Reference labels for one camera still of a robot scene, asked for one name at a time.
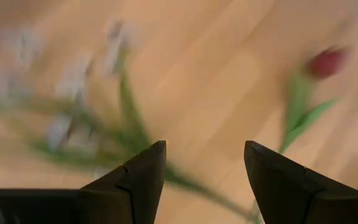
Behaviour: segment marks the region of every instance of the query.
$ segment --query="flower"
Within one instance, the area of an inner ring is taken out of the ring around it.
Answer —
[[[334,75],[343,65],[347,55],[344,48],[329,48],[313,57],[307,64],[310,75],[315,78],[327,78]]]

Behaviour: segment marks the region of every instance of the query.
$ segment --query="wooden floor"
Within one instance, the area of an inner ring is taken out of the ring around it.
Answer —
[[[183,171],[244,208],[253,201],[244,143],[279,146],[288,70],[330,45],[351,46],[344,69],[313,97],[339,103],[286,156],[358,188],[358,0],[50,2],[31,9],[38,16],[15,20],[19,9],[7,12],[10,26],[31,21],[45,38],[39,88],[48,90],[68,63],[95,54],[106,43],[108,21],[123,18],[136,30],[131,83],[154,139],[168,141],[168,159]],[[99,84],[114,95],[114,82]],[[0,153],[0,187],[79,187],[91,179],[33,155]],[[156,223],[244,220],[167,185]]]

